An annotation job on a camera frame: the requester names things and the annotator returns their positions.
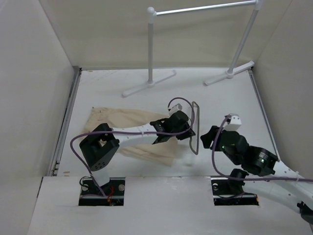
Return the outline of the beige cargo trousers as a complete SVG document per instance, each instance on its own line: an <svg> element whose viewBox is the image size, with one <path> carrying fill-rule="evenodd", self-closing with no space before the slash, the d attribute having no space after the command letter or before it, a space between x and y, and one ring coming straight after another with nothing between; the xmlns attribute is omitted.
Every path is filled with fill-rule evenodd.
<svg viewBox="0 0 313 235"><path fill-rule="evenodd" d="M107 123L111 128L129 128L141 126L168 116L168 114L164 115L134 109L92 108L83 132L93 131L101 123ZM170 138L165 143L129 146L120 148L117 152L126 157L171 166L176 157L177 147L178 140Z"/></svg>

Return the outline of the grey clothes hanger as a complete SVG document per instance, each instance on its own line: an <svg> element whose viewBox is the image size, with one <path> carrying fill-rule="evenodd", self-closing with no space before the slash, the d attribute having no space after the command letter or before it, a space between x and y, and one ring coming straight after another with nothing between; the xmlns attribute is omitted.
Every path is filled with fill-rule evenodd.
<svg viewBox="0 0 313 235"><path fill-rule="evenodd" d="M189 140L189 147L190 150L195 154L198 155L199 154L199 142L200 142L200 107L198 105L198 103L196 103L195 101L192 101L192 106L194 108L195 111L195 119L194 119L194 124L195 127L193 128L194 132L195 132L195 136L191 137Z"/></svg>

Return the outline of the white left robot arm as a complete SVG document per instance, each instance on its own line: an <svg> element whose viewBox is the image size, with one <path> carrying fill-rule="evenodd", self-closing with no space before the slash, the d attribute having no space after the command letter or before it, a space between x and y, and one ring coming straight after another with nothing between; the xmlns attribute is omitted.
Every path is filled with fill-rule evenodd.
<svg viewBox="0 0 313 235"><path fill-rule="evenodd" d="M196 133L192 129L195 112L191 117L183 111L175 111L169 117L151 121L147 124L130 128L111 128L107 123L98 125L92 132L86 133L79 147L83 162L93 180L93 189L105 196L110 189L109 179L94 176L104 169L115 153L125 147L141 144L164 144L172 139L182 141L192 138Z"/></svg>

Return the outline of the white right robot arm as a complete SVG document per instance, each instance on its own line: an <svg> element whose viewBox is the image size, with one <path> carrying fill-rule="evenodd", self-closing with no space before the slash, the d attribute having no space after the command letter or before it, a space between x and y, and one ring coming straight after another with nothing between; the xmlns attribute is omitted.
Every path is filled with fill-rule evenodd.
<svg viewBox="0 0 313 235"><path fill-rule="evenodd" d="M300 176L287 167L270 151L250 145L246 138L236 131L212 126L200 137L205 149L212 153L222 152L236 166L227 178L231 193L240 194L244 189L254 189L256 194L278 202L312 224L313 222L313 181Z"/></svg>

